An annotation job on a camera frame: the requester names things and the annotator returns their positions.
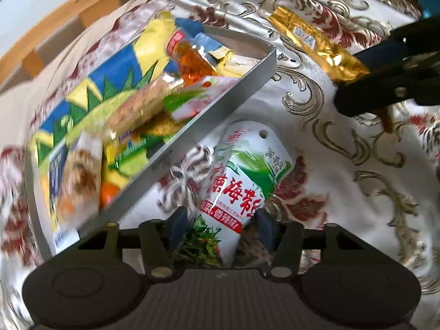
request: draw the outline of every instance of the gold foil wrapper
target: gold foil wrapper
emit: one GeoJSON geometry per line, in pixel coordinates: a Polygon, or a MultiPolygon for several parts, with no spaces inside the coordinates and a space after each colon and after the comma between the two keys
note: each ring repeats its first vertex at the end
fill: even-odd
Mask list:
{"type": "Polygon", "coordinates": [[[335,83],[350,82],[370,73],[360,60],[286,7],[279,6],[267,20],[313,58],[335,83]]]}

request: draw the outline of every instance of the white label on gold wrapper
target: white label on gold wrapper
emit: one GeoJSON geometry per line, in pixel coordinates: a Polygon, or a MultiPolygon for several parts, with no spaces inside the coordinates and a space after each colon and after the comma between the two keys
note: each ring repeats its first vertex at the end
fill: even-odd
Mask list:
{"type": "Polygon", "coordinates": [[[298,26],[295,26],[293,29],[293,34],[298,36],[301,41],[303,41],[307,46],[309,46],[312,50],[315,49],[316,40],[301,30],[298,26]]]}

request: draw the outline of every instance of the screw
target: screw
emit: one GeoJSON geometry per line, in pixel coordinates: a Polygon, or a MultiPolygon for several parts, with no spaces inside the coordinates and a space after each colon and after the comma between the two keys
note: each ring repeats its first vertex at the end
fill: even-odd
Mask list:
{"type": "Polygon", "coordinates": [[[408,94],[408,90],[405,87],[397,87],[394,90],[394,95],[397,98],[405,98],[407,94],[408,94]]]}

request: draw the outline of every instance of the floral tablecloth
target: floral tablecloth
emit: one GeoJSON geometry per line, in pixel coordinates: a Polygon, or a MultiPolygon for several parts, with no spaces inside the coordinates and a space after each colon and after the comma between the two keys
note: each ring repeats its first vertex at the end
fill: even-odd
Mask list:
{"type": "MultiPolygon", "coordinates": [[[[166,218],[179,205],[194,210],[198,188],[212,161],[213,146],[225,125],[239,117],[268,122],[296,158],[296,166],[267,203],[267,211],[277,219],[297,220],[308,228],[320,229],[326,222],[336,222],[400,261],[422,284],[423,296],[413,324],[419,329],[439,328],[438,108],[419,107],[410,101],[396,105],[394,134],[384,133],[375,115],[347,118],[338,114],[332,103],[336,88],[331,80],[261,17],[276,5],[285,5],[355,53],[378,43],[391,29],[416,21],[419,11],[403,0],[145,1],[132,2],[130,10],[126,6],[115,12],[113,19],[92,26],[95,31],[104,31],[105,26],[109,30],[109,21],[113,23],[124,12],[101,39],[98,32],[96,39],[88,39],[91,43],[86,53],[84,47],[71,46],[59,56],[55,70],[43,71],[32,83],[0,96],[4,111],[0,113],[4,129],[0,131],[3,327],[22,329],[29,325],[20,289],[25,276],[40,262],[24,190],[27,138],[81,78],[139,33],[157,11],[166,9],[176,17],[270,41],[277,47],[277,73],[201,145],[195,146],[180,165],[172,167],[170,174],[163,176],[120,220],[122,227],[166,218]],[[67,65],[62,63],[66,58],[70,61],[67,65]]],[[[136,263],[136,257],[128,255],[127,261],[136,263]]],[[[254,226],[249,226],[235,263],[265,266],[272,257],[259,242],[254,226]]],[[[318,261],[317,251],[304,252],[301,271],[318,261]]]]}

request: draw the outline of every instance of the wooden chair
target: wooden chair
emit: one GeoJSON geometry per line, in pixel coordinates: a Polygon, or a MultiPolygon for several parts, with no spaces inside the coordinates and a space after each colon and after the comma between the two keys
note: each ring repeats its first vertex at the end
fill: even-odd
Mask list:
{"type": "MultiPolygon", "coordinates": [[[[3,88],[0,88],[0,90],[6,89],[4,87],[8,83],[5,82],[17,71],[20,65],[32,78],[36,77],[44,69],[45,63],[36,49],[60,27],[78,17],[82,26],[87,28],[121,5],[120,0],[68,0],[55,9],[32,27],[0,58],[0,86],[3,85],[3,88]]],[[[71,41],[68,41],[63,47],[66,47],[71,41]]]]}

